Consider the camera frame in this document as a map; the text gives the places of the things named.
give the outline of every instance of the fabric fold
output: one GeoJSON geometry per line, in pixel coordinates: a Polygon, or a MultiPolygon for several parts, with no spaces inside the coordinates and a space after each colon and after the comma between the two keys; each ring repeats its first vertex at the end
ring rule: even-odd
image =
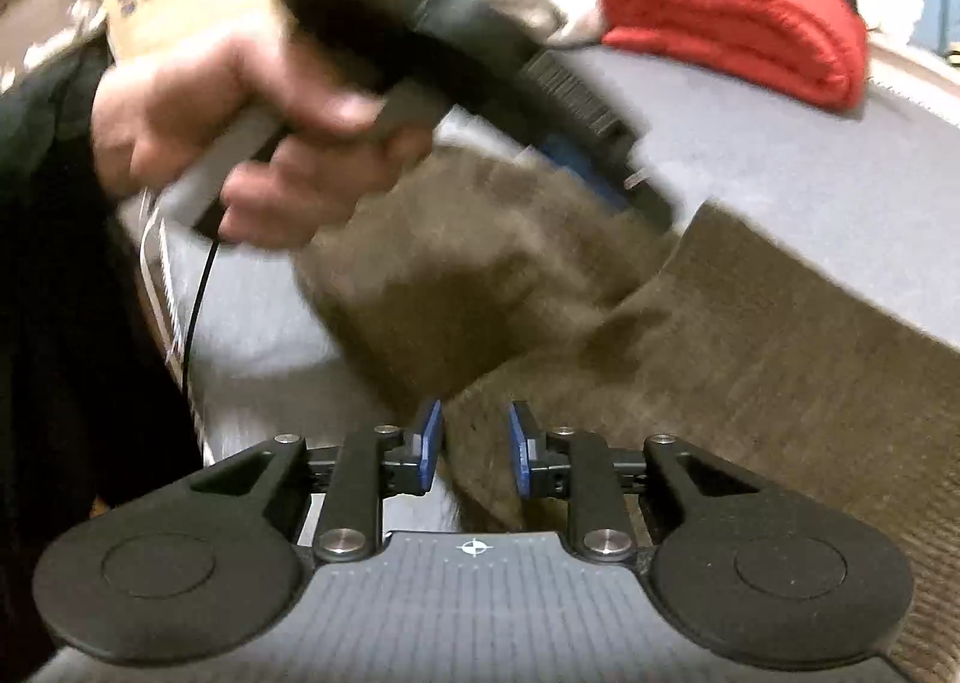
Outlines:
{"type": "Polygon", "coordinates": [[[867,32],[844,0],[601,0],[603,43],[670,56],[833,111],[859,106],[867,32]]]}

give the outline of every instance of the brown fabric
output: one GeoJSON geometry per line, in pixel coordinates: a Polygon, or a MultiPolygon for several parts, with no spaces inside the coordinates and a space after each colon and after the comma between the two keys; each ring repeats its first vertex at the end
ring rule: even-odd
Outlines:
{"type": "Polygon", "coordinates": [[[439,152],[299,275],[406,414],[448,403],[450,474],[506,528],[507,402],[638,448],[668,430],[844,509],[910,556],[894,657],[960,672],[960,357],[713,206],[680,245],[564,173],[439,152]]]}

